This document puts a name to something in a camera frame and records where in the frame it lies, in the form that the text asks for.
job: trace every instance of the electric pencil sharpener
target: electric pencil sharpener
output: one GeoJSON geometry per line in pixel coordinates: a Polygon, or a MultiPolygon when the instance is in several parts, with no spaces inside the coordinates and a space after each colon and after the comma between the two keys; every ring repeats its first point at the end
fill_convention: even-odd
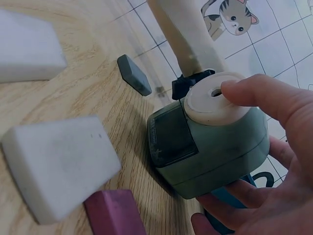
{"type": "Polygon", "coordinates": [[[185,199],[236,181],[268,155],[265,114],[236,106],[221,93],[223,81],[241,79],[233,72],[210,75],[148,118],[152,162],[185,199]]]}

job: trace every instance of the red eraser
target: red eraser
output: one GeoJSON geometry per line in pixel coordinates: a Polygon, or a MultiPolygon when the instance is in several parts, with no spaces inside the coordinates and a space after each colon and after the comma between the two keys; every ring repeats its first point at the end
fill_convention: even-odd
{"type": "Polygon", "coordinates": [[[147,235],[130,190],[98,191],[84,205],[94,235],[147,235]]]}

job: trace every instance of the wooden table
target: wooden table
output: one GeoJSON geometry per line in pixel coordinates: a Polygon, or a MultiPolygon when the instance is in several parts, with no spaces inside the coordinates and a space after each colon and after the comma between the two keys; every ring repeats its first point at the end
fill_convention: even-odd
{"type": "MultiPolygon", "coordinates": [[[[123,165],[120,174],[103,188],[132,190],[147,234],[193,234],[190,216],[200,211],[199,204],[167,192],[147,160],[146,120],[153,101],[131,89],[121,79],[116,64],[124,53],[134,58],[144,52],[147,43],[140,35],[134,36],[134,22],[117,19],[131,10],[129,3],[0,0],[0,7],[53,22],[68,60],[68,68],[50,81],[0,84],[0,136],[14,125],[98,114],[123,165]],[[131,27],[125,31],[127,24],[131,27]]],[[[0,234],[92,232],[83,206],[62,223],[37,225],[0,153],[0,234]]]]}

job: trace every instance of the cat sticker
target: cat sticker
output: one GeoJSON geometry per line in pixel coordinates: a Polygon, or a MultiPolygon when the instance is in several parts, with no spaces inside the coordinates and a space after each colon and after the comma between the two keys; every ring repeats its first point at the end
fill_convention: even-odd
{"type": "Polygon", "coordinates": [[[205,15],[207,9],[217,0],[209,0],[201,9],[206,28],[215,41],[225,31],[233,35],[242,35],[252,24],[258,24],[258,18],[246,7],[247,0],[224,0],[219,8],[219,14],[205,15]]]}

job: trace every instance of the black clip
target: black clip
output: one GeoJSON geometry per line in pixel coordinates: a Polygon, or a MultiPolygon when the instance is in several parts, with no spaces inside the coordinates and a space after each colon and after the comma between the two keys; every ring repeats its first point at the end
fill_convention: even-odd
{"type": "Polygon", "coordinates": [[[189,77],[184,77],[183,75],[180,76],[178,80],[172,82],[172,99],[179,100],[184,98],[189,92],[190,87],[194,86],[197,82],[213,74],[215,74],[214,70],[206,70],[193,74],[189,77]]]}

